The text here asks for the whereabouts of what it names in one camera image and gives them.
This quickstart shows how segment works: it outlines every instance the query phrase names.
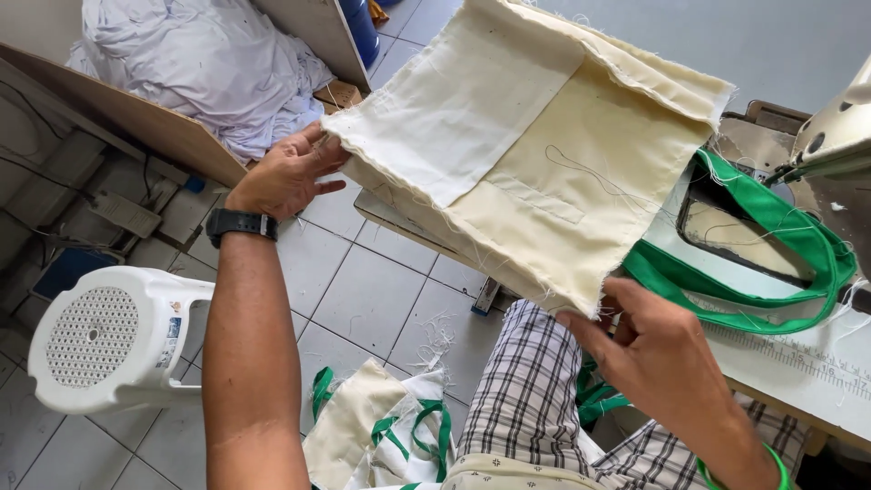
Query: plaid shorts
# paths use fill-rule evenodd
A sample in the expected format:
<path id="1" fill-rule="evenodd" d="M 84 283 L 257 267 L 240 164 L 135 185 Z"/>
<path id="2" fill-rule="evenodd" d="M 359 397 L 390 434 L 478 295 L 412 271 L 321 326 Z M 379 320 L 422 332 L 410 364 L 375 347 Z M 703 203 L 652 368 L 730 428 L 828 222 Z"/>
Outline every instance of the plaid shorts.
<path id="1" fill-rule="evenodd" d="M 575 407 L 581 350 L 553 316 L 526 300 L 505 314 L 466 418 L 459 455 L 485 453 L 579 472 L 621 489 L 706 489 L 695 455 L 651 420 L 604 457 L 578 445 Z M 808 426 L 736 394 L 763 442 L 798 472 Z"/>

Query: sewing machine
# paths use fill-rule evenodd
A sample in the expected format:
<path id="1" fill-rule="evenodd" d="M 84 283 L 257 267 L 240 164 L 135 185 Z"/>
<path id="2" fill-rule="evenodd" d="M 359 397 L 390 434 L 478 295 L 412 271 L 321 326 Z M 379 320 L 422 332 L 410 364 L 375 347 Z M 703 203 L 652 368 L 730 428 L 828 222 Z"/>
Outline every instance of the sewing machine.
<path id="1" fill-rule="evenodd" d="M 726 112 L 719 135 L 708 143 L 851 242 L 858 255 L 857 277 L 864 277 L 871 259 L 863 254 L 871 244 L 864 219 L 871 208 L 871 194 L 864 194 L 871 193 L 869 75 L 871 58 L 853 83 L 813 117 L 758 100 L 744 114 Z M 813 278 L 807 264 L 739 207 L 723 202 L 698 172 L 687 168 L 645 239 L 733 287 L 751 284 L 748 293 L 788 296 L 806 287 Z M 869 179 L 868 184 L 861 179 Z M 476 267 L 371 193 L 363 191 L 354 205 L 371 221 Z M 515 299 L 516 294 L 488 278 L 474 310 L 504 310 Z M 816 450 L 825 434 L 871 450 L 871 361 L 866 360 L 871 327 L 850 329 L 871 313 L 871 289 L 857 292 L 853 309 L 832 325 L 798 334 L 758 336 L 709 324 L 706 338 L 733 389 L 821 429 Z M 850 340 L 835 350 L 845 333 Z"/>

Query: hand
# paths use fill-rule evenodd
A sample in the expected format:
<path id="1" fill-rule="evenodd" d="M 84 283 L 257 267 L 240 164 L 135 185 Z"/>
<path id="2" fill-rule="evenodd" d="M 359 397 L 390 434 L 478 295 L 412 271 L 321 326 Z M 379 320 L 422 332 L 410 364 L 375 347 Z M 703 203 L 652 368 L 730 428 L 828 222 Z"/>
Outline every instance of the hand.
<path id="1" fill-rule="evenodd" d="M 268 214 L 284 221 L 316 195 L 345 188 L 342 180 L 314 181 L 338 172 L 350 156 L 335 138 L 312 151 L 312 145 L 322 137 L 321 123 L 315 121 L 276 143 L 227 196 L 225 208 Z"/>
<path id="2" fill-rule="evenodd" d="M 601 322 L 557 313 L 604 378 L 684 441 L 727 487 L 776 489 L 778 468 L 734 402 L 698 318 L 631 279 L 605 279 L 604 293 L 609 316 Z M 606 332 L 617 313 L 611 339 Z"/>

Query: tile floor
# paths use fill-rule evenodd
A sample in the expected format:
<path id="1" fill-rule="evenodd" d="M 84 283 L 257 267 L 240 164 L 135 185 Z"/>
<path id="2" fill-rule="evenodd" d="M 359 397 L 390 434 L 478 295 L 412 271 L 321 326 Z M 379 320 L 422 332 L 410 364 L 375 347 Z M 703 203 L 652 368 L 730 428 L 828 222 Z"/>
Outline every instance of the tile floor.
<path id="1" fill-rule="evenodd" d="M 461 0 L 403 0 L 387 9 L 380 29 L 381 54 L 369 69 L 381 87 L 448 21 Z M 298 220 L 280 228 L 278 249 L 294 311 L 302 363 L 301 430 L 313 425 L 308 391 L 314 374 L 329 365 L 347 376 L 370 357 L 398 378 L 415 373 L 418 347 L 427 344 L 426 321 L 442 322 L 456 344 L 442 361 L 450 368 L 447 397 L 459 438 L 478 379 L 501 326 L 502 314 L 469 312 L 484 275 L 396 233 L 366 222 L 353 208 L 360 191 L 347 189 L 316 199 Z M 217 194 L 179 194 L 165 211 L 160 230 L 180 243 L 197 233 Z M 187 253 L 154 238 L 142 241 L 128 262 L 139 267 L 214 281 L 218 254 L 204 235 Z M 41 316 L 43 304 L 28 311 Z M 199 383 L 201 345 L 208 303 L 196 304 L 188 342 L 175 378 Z M 197 490 L 206 487 L 205 435 L 201 407 L 147 409 L 111 415 L 64 416 L 33 396 L 26 373 L 26 345 L 0 337 L 0 474 L 15 489 Z"/>

